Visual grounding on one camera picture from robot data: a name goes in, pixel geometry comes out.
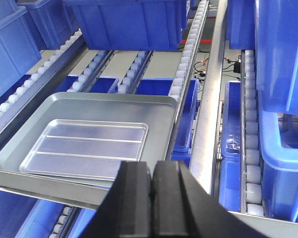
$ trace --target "blue plastic crate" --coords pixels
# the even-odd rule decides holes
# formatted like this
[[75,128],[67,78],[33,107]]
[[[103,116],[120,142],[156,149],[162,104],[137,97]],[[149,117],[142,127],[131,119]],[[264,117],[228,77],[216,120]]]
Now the blue plastic crate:
[[285,115],[282,120],[278,113],[264,111],[261,94],[259,91],[263,199],[269,217],[298,222],[298,117]]
[[240,82],[225,87],[221,153],[224,159],[240,161]]
[[77,29],[72,9],[62,0],[18,0],[28,10],[26,22],[40,50],[58,49]]
[[226,39],[231,49],[255,49],[255,0],[228,0]]
[[19,7],[0,20],[0,96],[41,58],[24,21],[25,13]]
[[36,201],[0,191],[0,237],[15,237]]
[[16,11],[17,6],[14,0],[0,0],[0,20]]
[[222,160],[219,203],[229,211],[240,207],[240,162]]
[[[172,78],[144,78],[140,82],[136,94],[167,96],[172,80]],[[198,90],[199,81],[192,79],[175,141],[174,151],[187,153],[190,149],[192,123],[197,108]]]
[[298,0],[260,1],[258,15],[257,89],[264,110],[298,115]]
[[192,154],[189,152],[176,152],[173,151],[171,160],[177,161],[182,160],[187,167],[190,166]]
[[32,210],[23,222],[15,238],[43,238],[48,237],[59,216],[64,204],[47,200],[37,200]]
[[186,0],[64,0],[90,49],[176,50]]

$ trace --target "metal frame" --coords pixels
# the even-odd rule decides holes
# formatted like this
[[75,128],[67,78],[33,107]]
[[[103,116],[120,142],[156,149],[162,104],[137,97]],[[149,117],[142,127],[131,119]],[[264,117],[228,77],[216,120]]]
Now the metal frame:
[[220,0],[211,53],[192,145],[190,171],[208,194],[213,194],[217,124],[225,49],[227,0]]

